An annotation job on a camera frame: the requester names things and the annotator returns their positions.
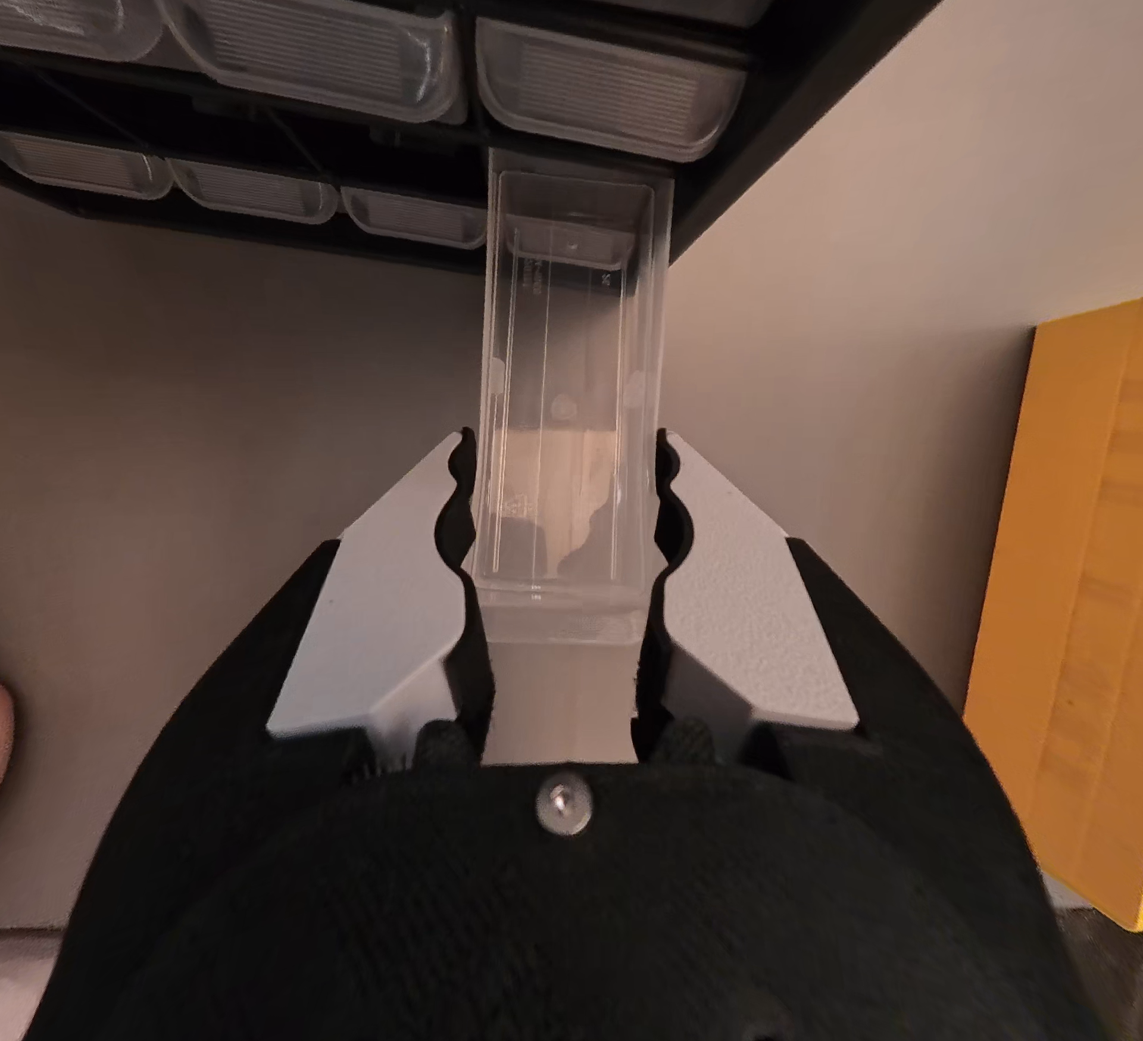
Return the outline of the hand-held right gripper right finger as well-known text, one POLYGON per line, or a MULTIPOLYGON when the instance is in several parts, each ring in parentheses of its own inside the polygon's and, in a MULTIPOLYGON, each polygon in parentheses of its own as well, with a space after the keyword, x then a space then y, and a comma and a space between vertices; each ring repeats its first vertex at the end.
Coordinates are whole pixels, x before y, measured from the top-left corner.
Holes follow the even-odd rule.
POLYGON ((636 672, 636 739, 697 719, 712 739, 762 724, 855 734, 860 716, 786 532, 681 437, 656 437, 663 568, 636 672))

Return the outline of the clear plastic drawer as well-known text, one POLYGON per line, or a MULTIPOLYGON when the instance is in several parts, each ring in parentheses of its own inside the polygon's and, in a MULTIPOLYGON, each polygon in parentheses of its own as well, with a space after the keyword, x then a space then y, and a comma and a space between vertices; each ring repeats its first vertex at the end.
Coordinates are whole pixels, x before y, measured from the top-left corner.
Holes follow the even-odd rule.
POLYGON ((475 542, 488 641, 641 640, 674 184, 489 154, 475 542))

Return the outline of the yellow plastic bin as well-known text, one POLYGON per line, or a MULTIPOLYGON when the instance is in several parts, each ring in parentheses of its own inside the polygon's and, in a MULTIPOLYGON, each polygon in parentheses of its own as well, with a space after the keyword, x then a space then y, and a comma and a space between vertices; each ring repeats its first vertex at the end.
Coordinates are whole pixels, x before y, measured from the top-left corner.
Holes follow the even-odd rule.
POLYGON ((964 721, 1036 863, 1141 931, 1142 305, 1036 328, 964 721))

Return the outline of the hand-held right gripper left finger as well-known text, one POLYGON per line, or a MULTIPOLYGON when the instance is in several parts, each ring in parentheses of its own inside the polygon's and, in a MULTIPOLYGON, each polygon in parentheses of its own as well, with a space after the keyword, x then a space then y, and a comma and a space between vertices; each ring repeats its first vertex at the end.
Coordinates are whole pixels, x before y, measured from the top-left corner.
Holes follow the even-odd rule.
POLYGON ((349 524, 267 716, 275 738, 361 729, 413 743, 450 719, 471 743, 491 723, 495 682, 465 560, 477 443, 446 437, 349 524))

